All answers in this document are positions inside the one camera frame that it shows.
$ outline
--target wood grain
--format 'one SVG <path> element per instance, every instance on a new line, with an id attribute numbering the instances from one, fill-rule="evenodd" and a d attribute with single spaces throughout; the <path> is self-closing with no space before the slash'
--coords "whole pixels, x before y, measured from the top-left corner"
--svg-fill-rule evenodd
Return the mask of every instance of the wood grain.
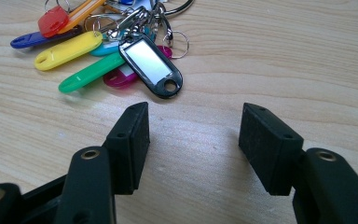
<path id="1" fill-rule="evenodd" d="M 167 8 L 184 1 L 171 1 Z M 140 189 L 117 196 L 119 223 L 296 223 L 291 197 L 271 197 L 238 148 L 244 102 L 262 105 L 358 173 L 358 0 L 196 0 L 170 18 L 190 51 L 173 61 L 184 87 L 161 100 L 138 81 L 58 85 L 97 59 L 34 68 L 49 46 L 13 49 L 37 31 L 44 1 L 0 1 L 0 183 L 27 192 L 100 145 L 126 107 L 149 103 L 151 145 Z M 185 45 L 176 36 L 175 53 Z"/>

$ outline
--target bunch of key tags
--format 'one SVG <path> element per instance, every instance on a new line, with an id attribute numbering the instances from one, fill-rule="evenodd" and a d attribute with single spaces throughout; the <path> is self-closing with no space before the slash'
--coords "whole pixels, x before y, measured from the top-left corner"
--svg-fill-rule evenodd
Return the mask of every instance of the bunch of key tags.
<path id="1" fill-rule="evenodd" d="M 128 87 L 139 77 L 149 90 L 164 99 L 181 90 L 182 75 L 170 59 L 184 57 L 189 41 L 186 35 L 172 29 L 167 16 L 186 10 L 194 0 L 187 0 L 170 11 L 153 0 L 86 0 L 74 8 L 68 1 L 65 0 L 67 9 L 59 0 L 57 6 L 48 9 L 47 0 L 46 13 L 38 21 L 39 32 L 22 35 L 10 43 L 14 49 L 23 49 L 61 40 L 34 59 L 34 66 L 41 71 L 87 53 L 102 57 L 64 80 L 59 91 L 76 91 L 99 77 L 113 88 Z M 163 38 L 157 46 L 155 41 L 160 29 Z M 174 34 L 186 40 L 186 50 L 177 57 L 172 56 Z"/>

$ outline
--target black key tag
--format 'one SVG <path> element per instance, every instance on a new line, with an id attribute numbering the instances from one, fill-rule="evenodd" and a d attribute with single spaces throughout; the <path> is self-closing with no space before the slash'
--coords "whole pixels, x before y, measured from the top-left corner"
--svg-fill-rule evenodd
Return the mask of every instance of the black key tag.
<path id="1" fill-rule="evenodd" d="M 182 74 L 146 35 L 128 34 L 118 48 L 121 57 L 156 96 L 171 98 L 181 90 Z"/>

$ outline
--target yellow key tag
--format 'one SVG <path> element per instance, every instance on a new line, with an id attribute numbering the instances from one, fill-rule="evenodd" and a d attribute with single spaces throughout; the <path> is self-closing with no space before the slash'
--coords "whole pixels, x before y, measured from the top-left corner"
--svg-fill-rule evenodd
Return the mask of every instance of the yellow key tag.
<path id="1" fill-rule="evenodd" d="M 57 67 L 98 48 L 102 40 L 103 35 L 101 33 L 88 31 L 54 47 L 45 49 L 34 59 L 34 66 L 41 71 Z"/>
<path id="2" fill-rule="evenodd" d="M 105 0 L 87 0 L 84 2 L 69 14 L 68 23 L 58 33 L 63 34 L 77 26 L 81 21 L 86 19 L 92 11 L 103 5 L 104 2 Z"/>

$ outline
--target table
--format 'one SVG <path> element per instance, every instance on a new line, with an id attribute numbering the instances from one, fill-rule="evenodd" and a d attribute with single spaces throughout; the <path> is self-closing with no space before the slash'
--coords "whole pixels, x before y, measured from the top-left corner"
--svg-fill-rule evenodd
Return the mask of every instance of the table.
<path id="1" fill-rule="evenodd" d="M 196 0 L 170 18 L 190 49 L 173 61 L 184 87 L 169 100 L 142 81 L 60 93 L 98 59 L 36 70 L 35 56 L 53 45 L 9 43 L 37 31 L 43 13 L 41 0 L 0 1 L 0 183 L 25 193 L 64 175 L 76 151 L 99 146 L 140 102 L 149 103 L 151 145 L 139 190 L 116 197 L 119 223 L 296 223 L 293 192 L 269 196 L 238 147 L 245 102 L 279 116 L 304 149 L 335 151 L 358 173 L 358 0 Z M 177 53 L 184 41 L 175 38 Z"/>

